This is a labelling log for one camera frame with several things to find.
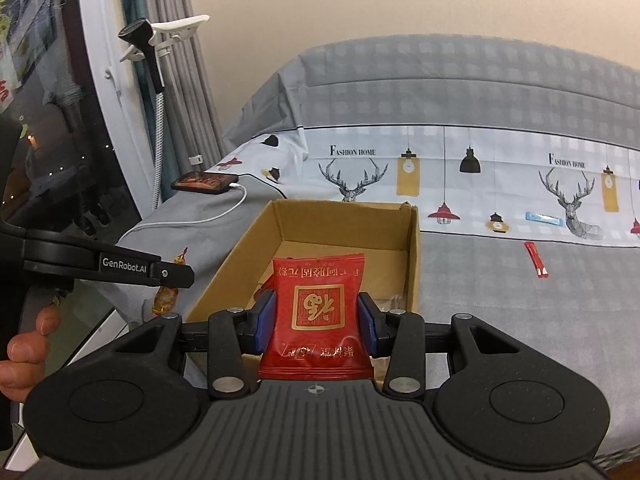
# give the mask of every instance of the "glass window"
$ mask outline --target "glass window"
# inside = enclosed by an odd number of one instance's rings
[[[78,0],[2,0],[0,112],[22,124],[2,197],[11,224],[116,243],[140,218],[111,146]]]

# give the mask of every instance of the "human hand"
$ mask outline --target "human hand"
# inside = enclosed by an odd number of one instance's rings
[[[7,345],[8,361],[0,361],[0,392],[16,402],[24,402],[31,389],[44,377],[44,359],[49,354],[47,335],[60,326],[60,312],[53,305],[36,318],[36,330],[18,334]]]

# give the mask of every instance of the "deer head print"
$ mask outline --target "deer head print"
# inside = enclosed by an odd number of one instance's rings
[[[555,168],[551,168],[549,172],[546,174],[546,177],[542,179],[542,173],[538,172],[540,176],[540,181],[545,189],[558,197],[558,203],[564,208],[565,218],[566,218],[566,226],[572,234],[576,235],[580,238],[586,238],[588,235],[598,235],[600,228],[595,225],[585,224],[585,222],[580,222],[577,217],[577,210],[582,205],[581,199],[591,194],[593,191],[593,186],[595,184],[595,179],[589,182],[589,179],[582,171],[582,176],[584,177],[584,188],[580,186],[578,183],[578,193],[574,194],[574,199],[571,202],[568,202],[564,197],[564,193],[559,189],[559,182],[556,180],[556,184],[553,185],[549,181],[549,177],[551,176],[552,171]]]
[[[387,164],[385,166],[385,169],[382,171],[382,173],[380,173],[380,168],[375,162],[373,162],[373,159],[370,158],[369,160],[371,161],[371,163],[373,164],[373,167],[375,168],[373,175],[369,177],[369,175],[367,174],[367,170],[365,170],[364,180],[361,180],[358,183],[358,185],[353,189],[348,189],[347,183],[340,178],[340,171],[338,171],[336,176],[333,176],[331,174],[331,165],[335,162],[335,159],[329,162],[329,164],[324,169],[324,171],[322,170],[322,166],[320,166],[320,164],[318,164],[318,168],[320,168],[320,173],[322,173],[322,176],[324,176],[325,179],[327,179],[332,184],[335,184],[336,186],[338,186],[338,189],[340,189],[340,193],[343,196],[343,199],[342,199],[343,202],[355,202],[356,197],[358,195],[363,194],[366,191],[365,188],[367,186],[370,186],[371,184],[375,184],[382,177],[385,176],[386,170],[389,167],[389,165]]]

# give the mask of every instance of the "beige wall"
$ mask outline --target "beige wall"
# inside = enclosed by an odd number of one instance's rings
[[[539,41],[640,69],[640,0],[193,0],[223,126],[283,63],[332,41],[405,33]]]

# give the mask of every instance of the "yellow lamp print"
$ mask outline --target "yellow lamp print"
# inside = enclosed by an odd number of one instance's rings
[[[600,179],[602,181],[602,203],[604,205],[604,211],[607,213],[617,213],[620,211],[620,208],[618,207],[616,175],[607,166],[602,170]]]
[[[511,229],[509,224],[507,224],[498,213],[492,214],[484,226],[487,229],[491,229],[494,233],[506,233]]]
[[[420,194],[420,159],[407,149],[398,157],[398,183],[396,195],[418,196]]]

